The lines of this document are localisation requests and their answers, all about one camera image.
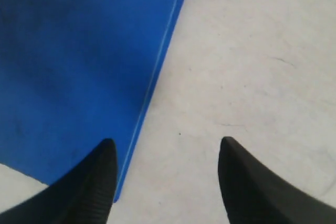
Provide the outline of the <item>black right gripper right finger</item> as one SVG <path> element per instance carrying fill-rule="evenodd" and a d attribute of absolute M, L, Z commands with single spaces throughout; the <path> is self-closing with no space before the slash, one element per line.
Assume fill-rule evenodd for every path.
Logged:
<path fill-rule="evenodd" d="M 230 136 L 221 141 L 218 180 L 230 223 L 335 223 L 335 208 L 279 177 Z"/>

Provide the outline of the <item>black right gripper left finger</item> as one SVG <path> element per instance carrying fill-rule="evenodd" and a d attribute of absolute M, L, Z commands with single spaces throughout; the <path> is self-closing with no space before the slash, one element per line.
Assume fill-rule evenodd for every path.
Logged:
<path fill-rule="evenodd" d="M 107 223 L 117 187 L 117 151 L 101 141 L 49 187 L 1 213 L 1 223 Z"/>

